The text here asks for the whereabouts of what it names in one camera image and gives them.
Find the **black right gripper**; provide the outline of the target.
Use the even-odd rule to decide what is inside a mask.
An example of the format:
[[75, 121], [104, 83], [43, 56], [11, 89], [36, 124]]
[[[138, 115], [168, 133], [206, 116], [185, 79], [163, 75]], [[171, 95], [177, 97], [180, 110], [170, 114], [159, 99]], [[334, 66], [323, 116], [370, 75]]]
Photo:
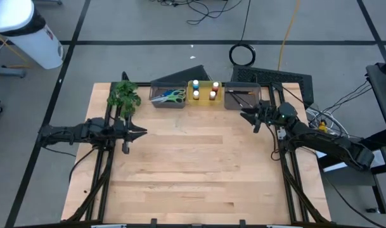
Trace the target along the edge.
[[246, 121], [254, 125], [254, 133], [258, 133], [261, 124], [271, 125], [274, 122], [276, 107], [270, 101], [260, 100], [256, 107], [242, 108], [241, 114]]

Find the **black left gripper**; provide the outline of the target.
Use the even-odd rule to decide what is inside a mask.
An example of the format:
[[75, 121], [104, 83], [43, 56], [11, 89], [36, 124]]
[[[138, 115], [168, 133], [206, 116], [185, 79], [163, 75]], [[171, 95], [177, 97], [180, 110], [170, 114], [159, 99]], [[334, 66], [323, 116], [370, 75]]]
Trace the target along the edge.
[[145, 128], [134, 125], [131, 122], [130, 117], [127, 117], [125, 119], [115, 117], [113, 126], [115, 130], [119, 132], [119, 134], [121, 135], [121, 139], [124, 141], [122, 143], [122, 152], [126, 155], [129, 154], [129, 142], [133, 142], [137, 138], [147, 134], [147, 130]]

